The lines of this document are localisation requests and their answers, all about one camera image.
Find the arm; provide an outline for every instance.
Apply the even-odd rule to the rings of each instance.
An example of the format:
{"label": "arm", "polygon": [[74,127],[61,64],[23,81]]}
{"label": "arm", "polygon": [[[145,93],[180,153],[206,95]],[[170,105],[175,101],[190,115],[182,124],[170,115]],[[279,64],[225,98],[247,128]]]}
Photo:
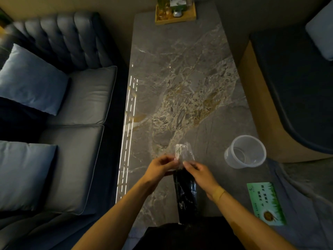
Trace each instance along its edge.
{"label": "arm", "polygon": [[152,160],[144,176],[82,236],[72,250],[121,250],[144,201],[160,180],[169,175],[168,170],[177,165],[178,161],[172,155]]}
{"label": "arm", "polygon": [[266,223],[251,214],[235,198],[220,187],[209,169],[198,162],[184,162],[186,170],[210,200],[218,206],[235,235],[246,250],[296,250]]}

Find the throw pillow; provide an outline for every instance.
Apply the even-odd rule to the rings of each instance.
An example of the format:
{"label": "throw pillow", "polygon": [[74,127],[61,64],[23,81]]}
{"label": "throw pillow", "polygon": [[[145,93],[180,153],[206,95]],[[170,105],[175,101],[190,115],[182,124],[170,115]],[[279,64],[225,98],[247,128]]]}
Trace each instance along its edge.
{"label": "throw pillow", "polygon": [[36,209],[56,147],[0,141],[0,211]]}
{"label": "throw pillow", "polygon": [[0,71],[0,97],[56,115],[68,79],[64,72],[14,44]]}
{"label": "throw pillow", "polygon": [[333,60],[333,0],[305,26],[321,55]]}

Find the clear plastic cup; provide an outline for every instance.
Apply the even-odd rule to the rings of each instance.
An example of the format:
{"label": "clear plastic cup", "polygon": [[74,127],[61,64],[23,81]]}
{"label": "clear plastic cup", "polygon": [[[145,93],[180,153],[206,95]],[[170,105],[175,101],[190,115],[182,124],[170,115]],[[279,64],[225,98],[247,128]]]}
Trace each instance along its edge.
{"label": "clear plastic cup", "polygon": [[227,148],[224,159],[233,168],[254,168],[264,163],[266,149],[259,139],[250,135],[241,135]]}

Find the marble table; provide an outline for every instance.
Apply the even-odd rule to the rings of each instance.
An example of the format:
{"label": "marble table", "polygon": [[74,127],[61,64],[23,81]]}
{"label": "marble table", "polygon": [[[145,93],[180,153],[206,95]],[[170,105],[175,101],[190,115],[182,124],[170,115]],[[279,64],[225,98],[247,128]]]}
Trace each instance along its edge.
{"label": "marble table", "polygon": [[[150,161],[188,141],[195,159],[251,212],[246,183],[270,181],[268,167],[233,169],[224,151],[256,129],[214,2],[197,3],[192,22],[154,24],[154,12],[135,16],[117,201]],[[221,216],[201,192],[203,216]],[[134,226],[177,223],[172,176],[148,197]]]}

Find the sofa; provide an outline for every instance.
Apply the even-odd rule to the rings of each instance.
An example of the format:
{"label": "sofa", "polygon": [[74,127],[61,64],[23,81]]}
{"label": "sofa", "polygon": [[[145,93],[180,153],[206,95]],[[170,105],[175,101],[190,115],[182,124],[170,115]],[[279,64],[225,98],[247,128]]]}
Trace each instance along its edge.
{"label": "sofa", "polygon": [[0,249],[70,249],[115,203],[128,67],[96,12],[17,21],[5,31],[0,68],[15,43],[70,81],[56,116],[0,98],[0,140],[58,146],[38,208],[0,212]]}
{"label": "sofa", "polygon": [[306,23],[251,33],[238,71],[267,157],[333,157],[333,65]]}

